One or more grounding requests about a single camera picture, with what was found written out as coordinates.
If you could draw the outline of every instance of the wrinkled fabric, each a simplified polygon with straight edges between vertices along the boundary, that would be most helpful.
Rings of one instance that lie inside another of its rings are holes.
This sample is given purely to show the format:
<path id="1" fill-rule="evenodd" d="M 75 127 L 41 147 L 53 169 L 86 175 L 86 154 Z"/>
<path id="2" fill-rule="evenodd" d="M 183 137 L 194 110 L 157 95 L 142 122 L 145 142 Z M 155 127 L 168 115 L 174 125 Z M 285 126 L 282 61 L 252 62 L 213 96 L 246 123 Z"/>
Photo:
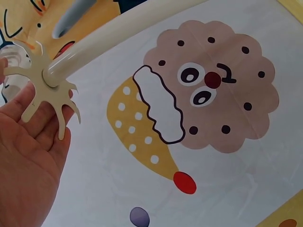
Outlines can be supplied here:
<path id="1" fill-rule="evenodd" d="M 44 227 L 303 225 L 303 26 L 209 0 L 68 80 L 82 123 Z"/>

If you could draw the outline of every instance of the eyebrow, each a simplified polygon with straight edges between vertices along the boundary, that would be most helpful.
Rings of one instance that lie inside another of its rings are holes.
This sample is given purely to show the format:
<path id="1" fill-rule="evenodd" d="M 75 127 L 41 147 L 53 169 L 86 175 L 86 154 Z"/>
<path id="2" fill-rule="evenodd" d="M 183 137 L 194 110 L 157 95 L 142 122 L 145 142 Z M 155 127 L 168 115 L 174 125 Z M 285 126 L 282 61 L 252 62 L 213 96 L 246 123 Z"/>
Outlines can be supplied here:
<path id="1" fill-rule="evenodd" d="M 9 34 L 8 34 L 8 28 L 7 28 L 7 25 L 6 25 L 6 22 L 7 22 L 7 21 L 6 21 L 7 13 L 8 13 L 8 9 L 5 9 L 5 11 L 4 11 L 4 20 L 3 20 L 3 23 L 4 23 L 4 32 L 5 32 L 6 36 L 7 36 L 9 39 L 11 39 L 11 38 L 15 37 L 16 35 L 18 35 L 18 34 L 22 31 L 23 28 L 20 27 L 19 30 L 16 31 L 14 34 L 9 35 Z"/>

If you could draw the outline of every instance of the purple dot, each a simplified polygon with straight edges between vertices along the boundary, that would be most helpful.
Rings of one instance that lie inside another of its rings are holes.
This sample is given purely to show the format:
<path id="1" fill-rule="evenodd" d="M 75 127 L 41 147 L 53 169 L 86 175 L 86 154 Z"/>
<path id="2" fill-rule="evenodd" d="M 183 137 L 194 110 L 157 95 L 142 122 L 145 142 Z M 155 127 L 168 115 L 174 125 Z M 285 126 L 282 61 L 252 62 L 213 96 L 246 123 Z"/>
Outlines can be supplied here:
<path id="1" fill-rule="evenodd" d="M 132 209 L 129 218 L 131 222 L 137 227 L 148 227 L 150 225 L 150 216 L 141 207 Z"/>

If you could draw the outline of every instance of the hand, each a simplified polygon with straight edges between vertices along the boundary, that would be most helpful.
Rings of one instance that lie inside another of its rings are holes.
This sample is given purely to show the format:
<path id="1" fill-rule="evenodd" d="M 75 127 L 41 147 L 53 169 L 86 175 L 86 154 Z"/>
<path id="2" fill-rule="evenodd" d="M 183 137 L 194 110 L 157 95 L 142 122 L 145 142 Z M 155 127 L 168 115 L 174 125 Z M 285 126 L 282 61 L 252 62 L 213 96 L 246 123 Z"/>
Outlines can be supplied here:
<path id="1" fill-rule="evenodd" d="M 0 60 L 2 81 L 5 66 L 6 60 Z M 28 123 L 21 121 L 34 95 L 35 88 L 29 82 L 0 107 L 1 227 L 42 225 L 56 197 L 70 146 L 68 128 L 64 140 L 58 140 L 59 123 L 49 103 L 42 103 Z M 62 110 L 67 123 L 74 112 L 67 106 Z"/>

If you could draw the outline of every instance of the red nose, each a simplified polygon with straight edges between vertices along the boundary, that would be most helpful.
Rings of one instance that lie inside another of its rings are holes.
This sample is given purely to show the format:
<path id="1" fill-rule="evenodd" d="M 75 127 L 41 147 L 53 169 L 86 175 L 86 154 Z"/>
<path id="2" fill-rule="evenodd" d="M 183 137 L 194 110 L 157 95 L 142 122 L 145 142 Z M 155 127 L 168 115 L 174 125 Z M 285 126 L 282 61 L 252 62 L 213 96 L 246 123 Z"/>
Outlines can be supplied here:
<path id="1" fill-rule="evenodd" d="M 212 89 L 216 89 L 221 85 L 221 77 L 216 72 L 209 72 L 204 77 L 206 86 Z"/>

